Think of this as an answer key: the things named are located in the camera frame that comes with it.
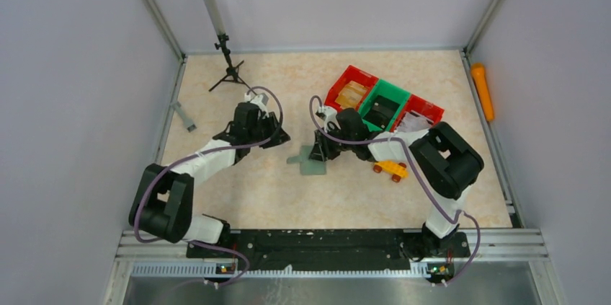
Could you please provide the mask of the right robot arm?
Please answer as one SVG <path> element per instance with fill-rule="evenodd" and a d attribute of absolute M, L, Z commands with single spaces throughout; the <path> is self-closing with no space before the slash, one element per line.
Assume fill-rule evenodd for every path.
<path fill-rule="evenodd" d="M 326 162 L 351 151 L 366 162 L 395 162 L 412 169 L 433 208 L 422 227 L 424 246 L 446 249 L 454 237 L 466 195 L 484 168 L 481 155 L 448 123 L 419 131 L 370 131 L 359 113 L 322 105 L 310 159 Z"/>

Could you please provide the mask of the green card holder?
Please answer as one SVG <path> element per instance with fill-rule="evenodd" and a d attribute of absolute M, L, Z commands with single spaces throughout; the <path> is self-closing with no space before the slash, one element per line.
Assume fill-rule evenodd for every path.
<path fill-rule="evenodd" d="M 302 145 L 299 152 L 295 156 L 287 158 L 287 164 L 297 164 L 299 173 L 302 176 L 322 176 L 326 175 L 326 163 L 318 160 L 310 159 L 310 152 L 313 150 L 311 145 Z"/>

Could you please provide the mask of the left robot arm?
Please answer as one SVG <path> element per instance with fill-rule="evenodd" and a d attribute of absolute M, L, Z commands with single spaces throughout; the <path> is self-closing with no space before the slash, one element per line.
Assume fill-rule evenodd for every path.
<path fill-rule="evenodd" d="M 152 241 L 217 244 L 228 224 L 193 213 L 195 188 L 239 163 L 254 147 L 288 142 L 282 119 L 282 113 L 270 112 L 262 103 L 239 103 L 232 121 L 201 149 L 169 165 L 153 163 L 144 169 L 128 223 L 150 234 Z"/>

